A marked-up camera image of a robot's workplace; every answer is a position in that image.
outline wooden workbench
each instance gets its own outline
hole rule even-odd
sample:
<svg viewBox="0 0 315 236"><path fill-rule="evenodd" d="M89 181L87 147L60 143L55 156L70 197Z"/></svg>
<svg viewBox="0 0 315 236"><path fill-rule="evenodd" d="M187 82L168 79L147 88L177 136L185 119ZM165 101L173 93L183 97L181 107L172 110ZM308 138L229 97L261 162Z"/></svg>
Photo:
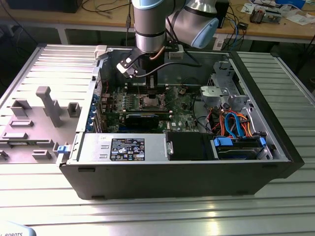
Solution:
<svg viewBox="0 0 315 236"><path fill-rule="evenodd" d="M111 0L96 0L97 4L111 2ZM311 40L315 33L315 24L307 24L301 26L291 22L285 18L281 19L280 24L252 24L249 20L249 14L241 13L242 5L247 0L231 0L234 13L240 18L240 21L249 24L245 39L263 40L263 41L283 41L307 43ZM126 4L126 0L118 0L114 4L101 7L101 9L114 8L122 4ZM85 4L85 7L94 10L93 0ZM61 12L44 12L32 10L11 10L7 9L12 16L23 25L56 28L59 32L61 42L67 44L68 40L65 34L65 29L81 29L81 30L104 30L104 31L125 31L126 16L128 6L123 6L112 11L111 18L88 12L81 7L77 13L61 13ZM306 4L304 10L315 10L315 6ZM0 24L12 24L12 19L0 7ZM233 33L229 21L225 21L222 29L217 29L215 37L217 43L228 37L228 34Z"/></svg>

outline slotted metal surface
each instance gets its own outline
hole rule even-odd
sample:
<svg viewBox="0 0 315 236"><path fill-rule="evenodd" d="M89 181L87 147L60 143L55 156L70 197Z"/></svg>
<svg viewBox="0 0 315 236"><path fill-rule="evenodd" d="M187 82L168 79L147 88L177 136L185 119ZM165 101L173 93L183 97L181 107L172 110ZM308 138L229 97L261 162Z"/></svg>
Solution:
<svg viewBox="0 0 315 236"><path fill-rule="evenodd" d="M32 107L43 106L35 94L39 86L49 86L51 98L58 100L61 107L67 107L69 102L82 106L97 63L94 50L95 46L75 45L47 45L37 49L0 108L0 133L13 115L10 106L16 99L26 99Z"/></svg>
<svg viewBox="0 0 315 236"><path fill-rule="evenodd" d="M281 59L264 53L238 55L302 158L315 164L314 97Z"/></svg>
<svg viewBox="0 0 315 236"><path fill-rule="evenodd" d="M295 83L288 85L288 90L300 90ZM273 88L269 83L259 86ZM299 111L313 116L311 103L282 104L275 102L273 108L283 120L288 112L289 120L299 117ZM31 226L38 236L313 236L315 147L309 144L314 130L295 126L286 130L306 164L255 196L85 201L54 164L0 165L0 217Z"/></svg>

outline electronic equipment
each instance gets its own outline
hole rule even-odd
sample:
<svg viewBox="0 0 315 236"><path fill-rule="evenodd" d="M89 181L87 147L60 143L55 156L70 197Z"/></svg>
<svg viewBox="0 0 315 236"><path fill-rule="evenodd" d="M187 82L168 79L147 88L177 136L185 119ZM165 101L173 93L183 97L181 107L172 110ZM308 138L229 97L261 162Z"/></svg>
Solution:
<svg viewBox="0 0 315 236"><path fill-rule="evenodd" d="M219 20L219 25L218 25L219 29L221 29L223 24L224 24L225 16L226 16L229 5L230 5L229 0L217 0L216 1L216 10L217 10L217 16L216 17Z"/></svg>
<svg viewBox="0 0 315 236"><path fill-rule="evenodd" d="M75 13L82 0L6 0L11 9Z"/></svg>
<svg viewBox="0 0 315 236"><path fill-rule="evenodd" d="M281 13L277 9L265 9L264 17L262 18L262 22L266 23L276 23L279 24L281 20Z"/></svg>
<svg viewBox="0 0 315 236"><path fill-rule="evenodd" d="M250 22L260 24L265 15L265 9L261 7L254 7L251 15Z"/></svg>
<svg viewBox="0 0 315 236"><path fill-rule="evenodd" d="M280 4L280 5L293 5L298 7L299 9L302 9L304 4L305 4L305 0L275 0L276 4Z"/></svg>
<svg viewBox="0 0 315 236"><path fill-rule="evenodd" d="M82 199L255 194L304 164L300 141L286 133L295 120L284 117L303 116L300 106L313 112L315 102L278 58L189 52L202 67L159 70L151 98L146 78L115 67L131 50L38 47L0 102L0 162L56 162ZM164 52L166 62L190 56Z"/></svg>

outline workbench table leg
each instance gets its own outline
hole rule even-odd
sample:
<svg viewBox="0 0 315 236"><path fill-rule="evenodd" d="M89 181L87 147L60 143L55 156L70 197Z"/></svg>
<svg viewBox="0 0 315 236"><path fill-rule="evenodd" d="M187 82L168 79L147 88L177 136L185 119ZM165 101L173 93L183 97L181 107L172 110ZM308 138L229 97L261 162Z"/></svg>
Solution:
<svg viewBox="0 0 315 236"><path fill-rule="evenodd" d="M214 51L221 51L221 48L223 46L223 42L227 37L227 34L216 34L214 36L216 38L215 44L213 46Z"/></svg>
<svg viewBox="0 0 315 236"><path fill-rule="evenodd" d="M70 44L64 28L57 28L61 44Z"/></svg>

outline warning label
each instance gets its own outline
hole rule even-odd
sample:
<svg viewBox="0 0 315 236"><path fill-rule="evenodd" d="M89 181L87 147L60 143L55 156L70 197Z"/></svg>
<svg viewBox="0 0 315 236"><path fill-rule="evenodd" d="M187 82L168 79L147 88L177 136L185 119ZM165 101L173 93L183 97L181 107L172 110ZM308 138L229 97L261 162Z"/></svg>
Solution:
<svg viewBox="0 0 315 236"><path fill-rule="evenodd" d="M112 161L144 161L144 139L112 139Z"/></svg>

